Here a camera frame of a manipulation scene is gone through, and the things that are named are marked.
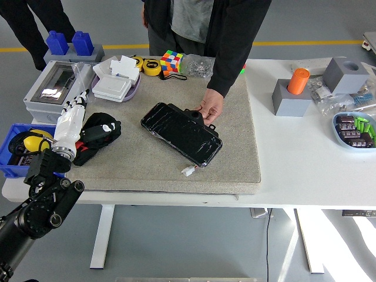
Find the person's left hand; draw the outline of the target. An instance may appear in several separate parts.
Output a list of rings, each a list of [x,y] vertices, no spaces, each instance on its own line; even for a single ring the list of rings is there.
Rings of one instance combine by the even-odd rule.
[[[216,90],[207,88],[195,110],[200,112],[206,126],[211,125],[223,112],[224,97]]]

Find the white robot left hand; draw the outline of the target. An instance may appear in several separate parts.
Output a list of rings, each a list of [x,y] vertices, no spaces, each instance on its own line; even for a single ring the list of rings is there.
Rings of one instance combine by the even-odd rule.
[[[120,122],[116,120],[84,129],[82,132],[88,93],[89,89],[84,90],[64,105],[53,137],[52,150],[54,152],[67,151],[72,153],[76,150],[76,142],[80,139],[84,142],[94,141],[108,136],[119,128]]]

